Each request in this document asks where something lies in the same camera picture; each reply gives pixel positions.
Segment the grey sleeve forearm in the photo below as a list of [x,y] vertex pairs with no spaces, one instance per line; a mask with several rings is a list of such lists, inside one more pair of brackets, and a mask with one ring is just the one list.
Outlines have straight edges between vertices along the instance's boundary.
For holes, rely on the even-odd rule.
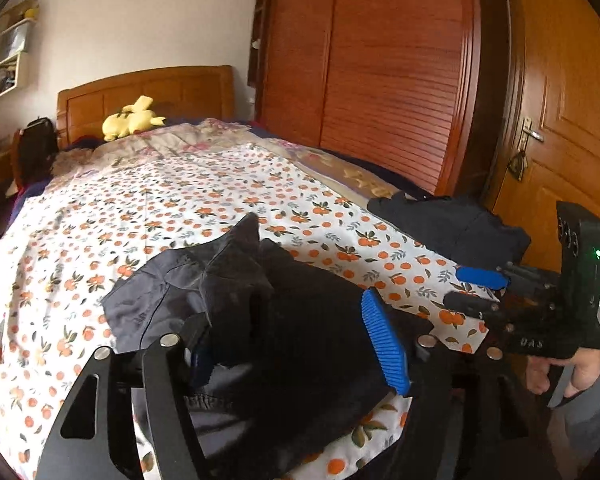
[[576,356],[570,397],[550,419],[550,442],[562,468],[592,463],[600,450],[600,351],[581,349]]

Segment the person's right hand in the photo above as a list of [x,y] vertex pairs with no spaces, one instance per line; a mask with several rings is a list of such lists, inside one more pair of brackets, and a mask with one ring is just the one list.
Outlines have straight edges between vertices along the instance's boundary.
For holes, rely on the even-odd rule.
[[540,356],[528,356],[526,367],[526,386],[534,394],[546,393],[550,388],[548,373],[550,367],[573,366],[564,390],[564,397],[571,398],[592,387],[600,377],[600,350],[581,348],[568,360],[547,359]]

